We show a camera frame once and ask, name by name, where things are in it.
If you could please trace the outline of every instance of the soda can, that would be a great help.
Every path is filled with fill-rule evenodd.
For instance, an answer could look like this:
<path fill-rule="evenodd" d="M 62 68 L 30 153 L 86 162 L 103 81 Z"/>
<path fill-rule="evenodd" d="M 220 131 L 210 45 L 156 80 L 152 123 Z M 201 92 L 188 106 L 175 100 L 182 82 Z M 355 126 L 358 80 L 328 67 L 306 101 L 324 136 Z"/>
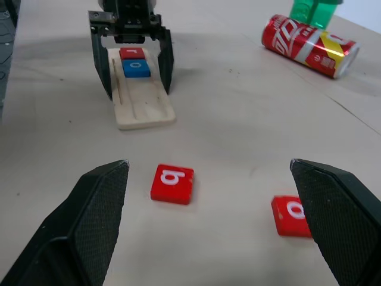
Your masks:
<path fill-rule="evenodd" d="M 272 16 L 263 30 L 262 44 L 334 79 L 345 73 L 360 49 L 359 43 L 283 15 Z"/>

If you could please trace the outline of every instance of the robotic arm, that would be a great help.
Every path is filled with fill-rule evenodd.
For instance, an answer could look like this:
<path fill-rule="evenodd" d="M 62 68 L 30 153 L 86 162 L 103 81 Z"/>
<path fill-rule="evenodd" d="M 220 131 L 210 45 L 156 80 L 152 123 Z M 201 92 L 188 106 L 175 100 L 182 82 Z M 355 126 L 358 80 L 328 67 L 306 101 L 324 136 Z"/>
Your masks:
<path fill-rule="evenodd" d="M 113 36 L 116 43 L 144 43 L 145 37 L 159 40 L 160 78 L 168 93 L 172 81 L 173 49 L 171 33 L 154 14 L 156 0 L 98 0 L 103 11 L 89 11 L 94 63 L 102 84 L 112 99 L 108 52 L 101 38 Z"/>

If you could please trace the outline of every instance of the table surface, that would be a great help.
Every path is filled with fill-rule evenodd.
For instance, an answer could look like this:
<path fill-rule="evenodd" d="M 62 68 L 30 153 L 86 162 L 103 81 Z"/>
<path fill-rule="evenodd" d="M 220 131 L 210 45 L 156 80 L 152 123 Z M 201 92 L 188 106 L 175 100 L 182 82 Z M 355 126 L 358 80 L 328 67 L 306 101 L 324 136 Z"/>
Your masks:
<path fill-rule="evenodd" d="M 381 197 L 381 36 L 335 17 L 330 30 L 363 46 L 331 80 L 261 46 L 292 1 L 255 3 L 159 1 L 177 122 L 121 132 L 93 65 L 97 1 L 23 1 L 0 129 L 0 278 L 81 174 L 126 158 L 104 285 L 337 285 L 312 240 L 278 236 L 270 202 L 297 194 L 294 157 L 349 170 Z M 160 163 L 195 170 L 192 204 L 150 200 Z"/>

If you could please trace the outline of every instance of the red soda can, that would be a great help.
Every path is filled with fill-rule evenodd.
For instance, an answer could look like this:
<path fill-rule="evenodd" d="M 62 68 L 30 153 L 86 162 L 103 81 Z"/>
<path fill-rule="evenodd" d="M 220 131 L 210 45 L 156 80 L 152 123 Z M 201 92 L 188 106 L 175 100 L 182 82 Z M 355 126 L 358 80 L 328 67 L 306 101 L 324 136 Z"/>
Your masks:
<path fill-rule="evenodd" d="M 262 44 L 334 79 L 345 73 L 360 49 L 359 43 L 282 15 L 267 23 Z"/>

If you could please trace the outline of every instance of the green bottle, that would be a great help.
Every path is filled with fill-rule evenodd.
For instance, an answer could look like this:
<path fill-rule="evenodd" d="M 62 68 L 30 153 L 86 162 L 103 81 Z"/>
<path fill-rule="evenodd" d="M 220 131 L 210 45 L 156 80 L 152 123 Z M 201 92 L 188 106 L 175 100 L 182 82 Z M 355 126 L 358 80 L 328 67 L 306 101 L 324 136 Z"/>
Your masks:
<path fill-rule="evenodd" d="M 326 30 L 336 7 L 343 0 L 295 0 L 290 18 Z"/>

